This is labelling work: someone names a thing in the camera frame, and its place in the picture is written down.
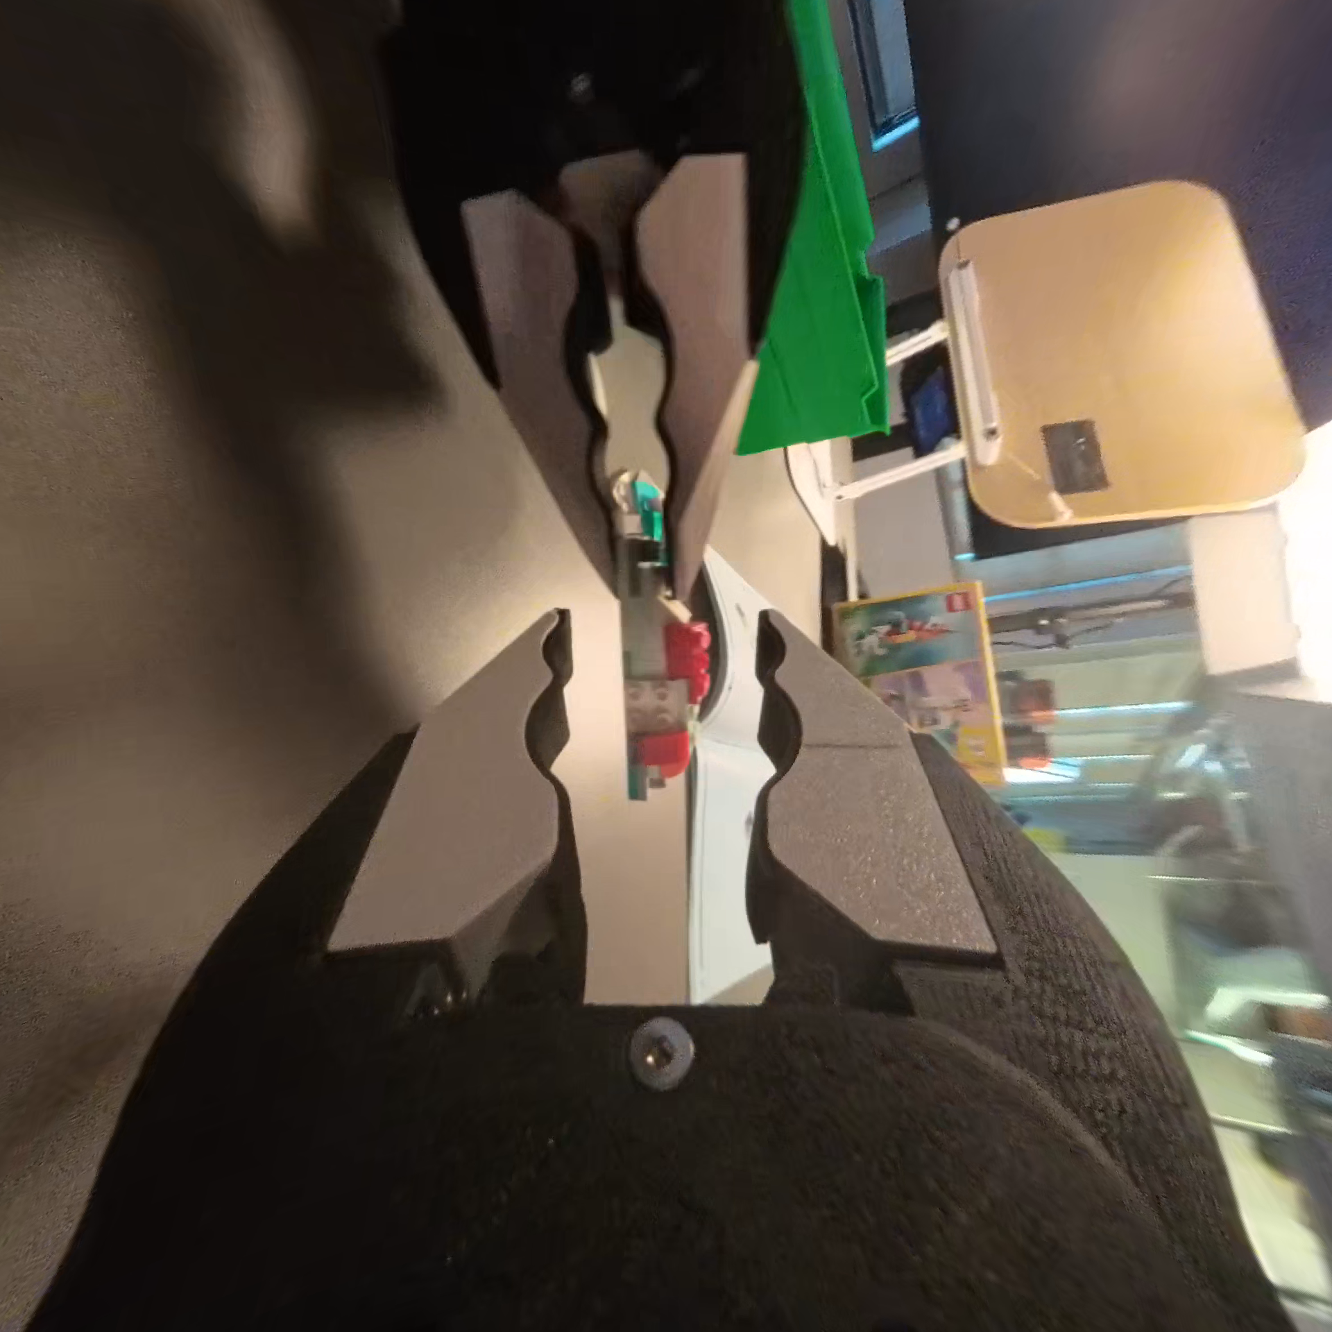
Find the wooden book stand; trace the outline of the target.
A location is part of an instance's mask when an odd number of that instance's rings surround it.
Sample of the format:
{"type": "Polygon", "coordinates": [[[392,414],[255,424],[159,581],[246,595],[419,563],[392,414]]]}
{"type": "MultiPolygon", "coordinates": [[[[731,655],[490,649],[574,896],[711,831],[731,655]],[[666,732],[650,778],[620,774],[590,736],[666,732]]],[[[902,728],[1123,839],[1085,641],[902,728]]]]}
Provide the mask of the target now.
{"type": "Polygon", "coordinates": [[[825,541],[852,503],[952,464],[993,522],[1180,521],[1278,500],[1307,429],[1239,227],[1213,191],[1156,181],[961,227],[942,318],[885,353],[942,349],[958,424],[929,456],[833,478],[833,443],[787,451],[825,541]]]}

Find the colourful yellow lego box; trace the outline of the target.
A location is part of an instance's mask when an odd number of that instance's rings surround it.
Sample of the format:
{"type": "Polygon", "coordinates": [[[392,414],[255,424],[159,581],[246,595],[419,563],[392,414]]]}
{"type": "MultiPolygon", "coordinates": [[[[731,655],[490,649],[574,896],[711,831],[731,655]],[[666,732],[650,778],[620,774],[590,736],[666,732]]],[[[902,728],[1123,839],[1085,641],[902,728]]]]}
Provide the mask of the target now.
{"type": "Polygon", "coordinates": [[[978,582],[834,605],[831,641],[909,730],[937,741],[980,785],[1004,785],[1004,711],[978,582]]]}

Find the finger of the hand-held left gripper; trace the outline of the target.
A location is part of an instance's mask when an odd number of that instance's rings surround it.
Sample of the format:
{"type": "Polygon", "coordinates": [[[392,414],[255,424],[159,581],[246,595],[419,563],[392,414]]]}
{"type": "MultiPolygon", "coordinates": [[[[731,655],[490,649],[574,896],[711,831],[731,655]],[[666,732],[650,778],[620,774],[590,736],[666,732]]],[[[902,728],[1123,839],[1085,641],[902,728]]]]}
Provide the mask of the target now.
{"type": "Polygon", "coordinates": [[[671,465],[665,532],[679,603],[690,600],[703,570],[758,378],[747,224],[747,159],[685,156],[631,232],[634,278],[665,348],[657,427],[671,465]]]}
{"type": "Polygon", "coordinates": [[[615,592],[609,424],[593,365],[611,346],[601,251],[519,191],[473,199],[460,219],[498,397],[590,568],[615,592]]]}

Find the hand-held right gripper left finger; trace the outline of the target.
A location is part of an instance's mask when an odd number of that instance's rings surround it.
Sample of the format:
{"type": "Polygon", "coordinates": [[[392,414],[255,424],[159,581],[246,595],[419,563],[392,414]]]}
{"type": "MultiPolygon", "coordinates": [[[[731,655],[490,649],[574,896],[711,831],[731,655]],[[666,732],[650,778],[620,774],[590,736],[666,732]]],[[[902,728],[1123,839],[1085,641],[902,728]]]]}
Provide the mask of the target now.
{"type": "Polygon", "coordinates": [[[416,728],[333,927],[332,955],[420,947],[476,1003],[531,960],[584,1000],[584,896],[555,763],[571,739],[571,614],[538,617],[416,728]]]}

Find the bright white light panel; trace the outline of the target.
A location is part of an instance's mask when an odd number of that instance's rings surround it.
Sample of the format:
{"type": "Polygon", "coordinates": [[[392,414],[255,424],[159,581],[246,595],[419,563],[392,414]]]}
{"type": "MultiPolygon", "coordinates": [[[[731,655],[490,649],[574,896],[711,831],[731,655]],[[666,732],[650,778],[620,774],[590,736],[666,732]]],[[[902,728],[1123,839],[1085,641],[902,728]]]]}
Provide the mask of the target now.
{"type": "Polygon", "coordinates": [[[1273,505],[1194,519],[1188,546],[1207,673],[1327,705],[1331,426],[1273,505]]]}

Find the open light blue instruction booklet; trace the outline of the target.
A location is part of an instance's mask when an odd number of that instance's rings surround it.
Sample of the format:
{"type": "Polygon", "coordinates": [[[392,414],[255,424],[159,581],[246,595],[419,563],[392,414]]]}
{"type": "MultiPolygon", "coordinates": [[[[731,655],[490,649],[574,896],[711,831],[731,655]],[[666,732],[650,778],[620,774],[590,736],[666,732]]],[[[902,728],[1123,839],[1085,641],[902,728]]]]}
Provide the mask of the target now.
{"type": "Polygon", "coordinates": [[[715,552],[696,592],[711,630],[711,690],[688,771],[688,1001],[709,1006],[772,968],[745,906],[756,801],[774,774],[758,741],[758,627],[769,602],[715,552]]]}

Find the green stacked plastic bins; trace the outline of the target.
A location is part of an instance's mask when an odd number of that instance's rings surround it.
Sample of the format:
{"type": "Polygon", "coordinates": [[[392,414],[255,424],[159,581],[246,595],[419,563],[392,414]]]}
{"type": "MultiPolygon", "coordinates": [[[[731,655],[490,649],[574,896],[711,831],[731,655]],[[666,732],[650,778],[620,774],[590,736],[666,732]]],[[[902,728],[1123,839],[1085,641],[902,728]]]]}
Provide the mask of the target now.
{"type": "Polygon", "coordinates": [[[828,5],[787,4],[804,175],[737,456],[888,430],[887,300],[828,5]]]}

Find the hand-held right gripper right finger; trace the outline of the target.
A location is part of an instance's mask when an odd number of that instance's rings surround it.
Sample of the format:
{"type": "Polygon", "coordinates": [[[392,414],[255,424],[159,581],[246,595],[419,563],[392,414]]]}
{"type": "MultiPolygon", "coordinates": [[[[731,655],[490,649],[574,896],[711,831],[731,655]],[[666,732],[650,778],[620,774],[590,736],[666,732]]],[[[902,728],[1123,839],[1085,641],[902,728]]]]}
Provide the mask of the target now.
{"type": "Polygon", "coordinates": [[[998,969],[1001,946],[918,738],[782,613],[756,632],[747,920],[776,981],[887,981],[896,963],[998,969]]]}

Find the white red green lego model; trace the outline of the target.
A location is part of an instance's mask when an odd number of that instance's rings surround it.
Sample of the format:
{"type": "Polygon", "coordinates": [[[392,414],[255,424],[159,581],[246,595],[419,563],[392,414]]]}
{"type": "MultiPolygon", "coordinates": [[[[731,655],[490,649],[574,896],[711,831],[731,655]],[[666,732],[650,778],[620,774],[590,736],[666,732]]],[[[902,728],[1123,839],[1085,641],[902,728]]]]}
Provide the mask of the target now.
{"type": "Polygon", "coordinates": [[[626,795],[645,803],[688,771],[711,692],[712,633],[676,595],[663,492],[642,471],[619,471],[611,479],[611,503],[626,795]]]}

